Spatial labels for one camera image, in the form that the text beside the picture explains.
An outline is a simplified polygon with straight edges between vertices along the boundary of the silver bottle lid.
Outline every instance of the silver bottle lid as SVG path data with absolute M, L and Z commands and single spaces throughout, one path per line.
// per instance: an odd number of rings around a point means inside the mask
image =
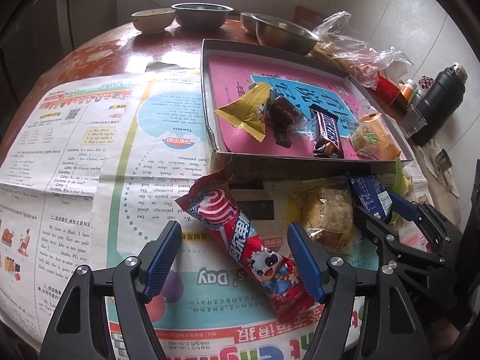
M 465 70 L 465 68 L 457 62 L 455 62 L 452 67 L 456 76 L 465 85 L 465 83 L 467 82 L 467 79 L 469 78 L 469 75 L 467 74 L 467 71 Z

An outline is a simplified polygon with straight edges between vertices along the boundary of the thermos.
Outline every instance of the thermos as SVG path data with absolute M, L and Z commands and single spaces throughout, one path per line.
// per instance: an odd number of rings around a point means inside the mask
M 467 78 L 467 71 L 458 63 L 438 74 L 430 90 L 416 105 L 427 123 L 411 137 L 417 145 L 426 145 L 462 104 Z

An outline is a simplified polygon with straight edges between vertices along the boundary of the silver bolt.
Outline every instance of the silver bolt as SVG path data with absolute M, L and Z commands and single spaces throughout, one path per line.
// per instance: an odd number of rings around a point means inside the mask
M 86 265 L 81 265 L 77 268 L 77 273 L 79 275 L 84 275 L 87 272 L 88 272 L 88 267 Z
M 138 258 L 135 256 L 127 257 L 125 259 L 125 265 L 127 266 L 135 266 L 138 263 Z
M 330 259 L 330 262 L 332 263 L 333 266 L 342 266 L 343 265 L 343 259 L 341 257 L 332 257 Z
M 393 273 L 393 268 L 389 265 L 382 266 L 382 272 L 386 275 L 391 275 Z

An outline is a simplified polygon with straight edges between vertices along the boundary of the white bowl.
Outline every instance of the white bowl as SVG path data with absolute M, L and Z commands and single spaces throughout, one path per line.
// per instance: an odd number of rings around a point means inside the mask
M 146 35 L 162 32 L 175 19 L 175 10 L 172 8 L 149 9 L 135 12 L 131 15 L 133 26 Z
M 243 29 L 250 35 L 255 35 L 255 27 L 257 25 L 257 21 L 251 17 L 253 13 L 242 12 L 240 14 L 240 24 Z

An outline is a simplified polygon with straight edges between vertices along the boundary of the table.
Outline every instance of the table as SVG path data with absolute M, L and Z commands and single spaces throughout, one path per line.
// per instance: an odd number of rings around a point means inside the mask
M 200 68 L 204 38 L 258 44 L 256 37 L 248 35 L 239 21 L 228 19 L 221 28 L 209 32 L 186 31 L 175 21 L 165 32 L 156 35 L 142 35 L 129 23 L 80 46 L 42 74 L 22 102 L 0 145 L 0 164 L 28 116 L 47 91 L 70 81 L 122 73 L 143 73 L 150 62 Z M 373 90 L 369 90 L 369 93 L 383 112 L 397 122 L 402 120 L 403 116 L 397 109 L 385 103 Z M 435 205 L 454 221 L 447 190 L 433 176 L 429 178 L 429 171 L 422 167 L 421 161 L 419 163 L 429 181 Z

